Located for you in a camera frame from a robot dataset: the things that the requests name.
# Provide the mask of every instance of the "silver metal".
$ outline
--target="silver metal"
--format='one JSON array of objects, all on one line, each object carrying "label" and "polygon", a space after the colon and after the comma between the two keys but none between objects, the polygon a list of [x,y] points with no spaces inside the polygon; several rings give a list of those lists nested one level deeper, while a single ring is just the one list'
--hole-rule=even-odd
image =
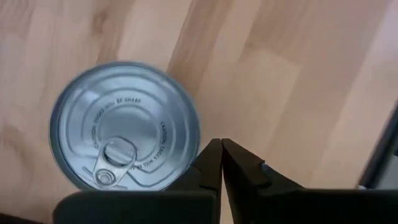
[{"label": "silver metal", "polygon": [[196,158],[198,116],[167,75],[141,63],[95,67],[55,105],[50,143],[79,188],[162,190]]}]

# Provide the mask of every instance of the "tin can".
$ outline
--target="tin can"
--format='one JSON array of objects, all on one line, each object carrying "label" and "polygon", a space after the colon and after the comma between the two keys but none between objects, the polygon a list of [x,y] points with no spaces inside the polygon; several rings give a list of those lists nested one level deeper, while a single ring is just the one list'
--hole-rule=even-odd
[{"label": "tin can", "polygon": [[57,164],[80,189],[165,189],[195,160],[200,143],[188,94],[136,62],[99,65],[72,81],[49,132]]}]

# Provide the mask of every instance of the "metal can lid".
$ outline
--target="metal can lid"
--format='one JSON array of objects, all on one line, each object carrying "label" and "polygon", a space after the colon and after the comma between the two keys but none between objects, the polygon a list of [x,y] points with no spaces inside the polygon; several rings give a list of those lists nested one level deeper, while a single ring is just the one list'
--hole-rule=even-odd
[{"label": "metal can lid", "polygon": [[61,170],[80,189],[162,190],[196,158],[200,126],[192,100],[166,74],[112,62],[66,87],[49,138]]}]

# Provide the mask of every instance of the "wooden surface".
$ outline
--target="wooden surface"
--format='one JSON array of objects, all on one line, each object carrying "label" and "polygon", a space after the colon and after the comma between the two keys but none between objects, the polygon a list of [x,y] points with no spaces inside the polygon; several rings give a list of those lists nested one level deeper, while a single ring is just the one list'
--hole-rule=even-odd
[{"label": "wooden surface", "polygon": [[231,138],[304,186],[353,188],[398,97],[397,21],[393,0],[0,0],[0,212],[50,222],[77,191],[50,113],[113,60],[176,78],[202,146]]}]

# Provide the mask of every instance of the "wood grain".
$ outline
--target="wood grain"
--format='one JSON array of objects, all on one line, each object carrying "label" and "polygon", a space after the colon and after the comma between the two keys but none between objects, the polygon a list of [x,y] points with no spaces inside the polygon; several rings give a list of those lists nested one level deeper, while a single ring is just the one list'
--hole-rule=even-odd
[{"label": "wood grain", "polygon": [[113,60],[179,81],[202,146],[231,138],[306,187],[353,188],[397,101],[396,20],[397,0],[0,0],[0,212],[49,223],[77,191],[52,106]]}]

